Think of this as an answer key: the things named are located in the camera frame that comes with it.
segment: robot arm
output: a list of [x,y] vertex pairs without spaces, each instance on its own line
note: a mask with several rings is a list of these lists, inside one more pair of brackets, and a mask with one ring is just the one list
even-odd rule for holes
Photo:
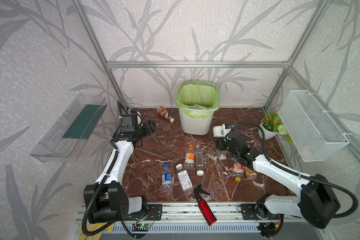
[[[271,177],[296,194],[296,196],[271,195],[263,203],[258,202],[263,204],[264,212],[303,217],[313,226],[325,228],[332,218],[345,217],[356,210],[357,199],[354,194],[340,186],[330,184],[320,174],[310,176],[270,159],[266,155],[264,140],[264,153],[260,154],[255,149],[248,148],[245,136],[235,131],[230,124],[214,127],[213,133],[218,150],[228,150],[241,165]],[[340,203],[333,192],[333,187],[352,197],[353,205],[345,213],[336,214]]]
[[84,201],[87,208],[82,224],[84,234],[87,236],[96,234],[86,229],[85,218],[92,224],[113,223],[125,220],[128,215],[146,214],[147,201],[145,197],[127,197],[121,184],[128,160],[137,142],[155,131],[155,123],[151,120],[142,123],[138,112],[122,115],[121,131],[111,139],[110,143],[114,149],[112,149],[103,172],[95,184],[87,185],[84,190]]

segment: green trash bag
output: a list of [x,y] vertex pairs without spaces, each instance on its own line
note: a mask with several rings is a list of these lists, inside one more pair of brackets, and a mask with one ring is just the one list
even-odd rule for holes
[[[185,81],[177,91],[176,106],[192,118],[208,118],[219,109],[220,89],[210,82]],[[190,109],[201,109],[203,113],[192,113]]]

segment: white flower pot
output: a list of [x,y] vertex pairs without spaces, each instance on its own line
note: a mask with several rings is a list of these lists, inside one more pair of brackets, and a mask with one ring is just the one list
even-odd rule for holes
[[[265,129],[263,127],[263,125],[261,124],[263,121],[265,120],[265,118],[263,118],[260,122],[260,127],[263,129],[264,131],[264,135],[265,135],[265,140],[268,140],[268,139],[271,139],[272,137],[276,136],[279,132],[271,132],[271,131],[268,131],[267,129]],[[263,135],[261,134],[261,131],[259,129],[259,136],[261,138],[263,138]]]

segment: potted plant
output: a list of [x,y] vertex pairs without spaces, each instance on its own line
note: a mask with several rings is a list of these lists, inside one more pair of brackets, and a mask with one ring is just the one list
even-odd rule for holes
[[[265,113],[264,118],[261,120],[260,127],[264,131],[265,139],[271,139],[276,136],[278,133],[280,135],[285,135],[288,133],[287,128],[281,122],[279,115],[276,111],[269,111]],[[263,138],[261,131],[259,129],[259,136]]]

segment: clear plastic shelf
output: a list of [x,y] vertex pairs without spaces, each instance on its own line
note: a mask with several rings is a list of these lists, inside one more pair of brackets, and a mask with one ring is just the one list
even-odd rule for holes
[[106,107],[104,97],[78,94],[30,155],[42,162],[75,162]]

